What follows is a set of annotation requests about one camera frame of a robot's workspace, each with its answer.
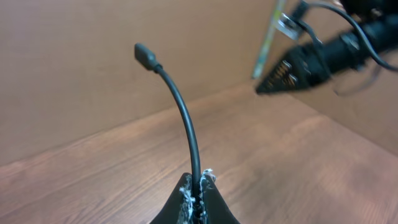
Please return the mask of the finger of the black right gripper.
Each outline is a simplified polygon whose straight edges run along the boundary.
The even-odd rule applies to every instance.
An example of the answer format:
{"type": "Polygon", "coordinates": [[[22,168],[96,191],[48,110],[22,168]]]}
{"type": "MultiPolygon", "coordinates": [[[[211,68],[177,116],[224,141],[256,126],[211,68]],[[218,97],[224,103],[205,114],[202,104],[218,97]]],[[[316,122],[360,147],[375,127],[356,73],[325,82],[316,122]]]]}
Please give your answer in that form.
{"type": "Polygon", "coordinates": [[[299,49],[288,50],[256,87],[256,93],[274,94],[308,88],[308,72],[299,49]]]}

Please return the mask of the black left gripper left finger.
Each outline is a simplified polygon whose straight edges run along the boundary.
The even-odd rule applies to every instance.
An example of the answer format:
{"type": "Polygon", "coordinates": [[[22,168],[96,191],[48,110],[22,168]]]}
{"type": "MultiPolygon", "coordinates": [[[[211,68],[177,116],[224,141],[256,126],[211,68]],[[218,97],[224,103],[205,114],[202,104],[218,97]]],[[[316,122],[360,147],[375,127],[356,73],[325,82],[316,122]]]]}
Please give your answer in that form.
{"type": "Polygon", "coordinates": [[[192,175],[183,173],[161,211],[150,224],[193,223],[192,175]]]}

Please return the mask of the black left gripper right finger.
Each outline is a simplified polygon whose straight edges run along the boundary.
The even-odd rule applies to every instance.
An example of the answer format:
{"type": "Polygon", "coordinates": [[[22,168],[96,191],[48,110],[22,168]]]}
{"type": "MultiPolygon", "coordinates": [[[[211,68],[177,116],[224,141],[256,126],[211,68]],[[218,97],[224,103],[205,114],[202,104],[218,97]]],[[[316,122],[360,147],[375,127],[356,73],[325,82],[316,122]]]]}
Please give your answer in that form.
{"type": "Polygon", "coordinates": [[[203,171],[200,179],[201,214],[200,223],[204,224],[239,224],[228,208],[220,191],[215,185],[216,176],[212,169],[203,171]]]}

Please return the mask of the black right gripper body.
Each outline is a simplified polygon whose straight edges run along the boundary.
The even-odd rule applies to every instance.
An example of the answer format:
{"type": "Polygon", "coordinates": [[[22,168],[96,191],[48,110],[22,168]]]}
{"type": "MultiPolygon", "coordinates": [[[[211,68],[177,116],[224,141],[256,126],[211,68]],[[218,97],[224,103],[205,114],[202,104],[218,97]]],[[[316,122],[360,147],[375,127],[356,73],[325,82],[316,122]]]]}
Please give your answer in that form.
{"type": "Polygon", "coordinates": [[[295,46],[292,51],[292,75],[297,78],[296,89],[310,89],[326,83],[331,78],[321,45],[307,42],[295,46]]]}

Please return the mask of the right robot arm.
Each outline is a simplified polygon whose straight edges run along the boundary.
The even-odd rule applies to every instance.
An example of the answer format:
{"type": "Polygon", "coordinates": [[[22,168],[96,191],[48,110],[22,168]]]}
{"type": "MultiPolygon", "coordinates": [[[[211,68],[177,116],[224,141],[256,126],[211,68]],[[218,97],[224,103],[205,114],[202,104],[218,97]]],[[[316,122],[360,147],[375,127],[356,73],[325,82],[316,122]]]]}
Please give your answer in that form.
{"type": "Polygon", "coordinates": [[[282,33],[291,39],[307,33],[311,40],[283,54],[255,88],[258,95],[309,90],[344,70],[357,70],[368,58],[386,70],[397,71],[396,66],[380,56],[397,46],[397,2],[342,1],[342,6],[339,9],[326,2],[300,1],[290,14],[281,15],[278,23],[282,33]],[[337,13],[352,29],[322,43],[303,21],[308,11],[315,8],[337,13]]]}

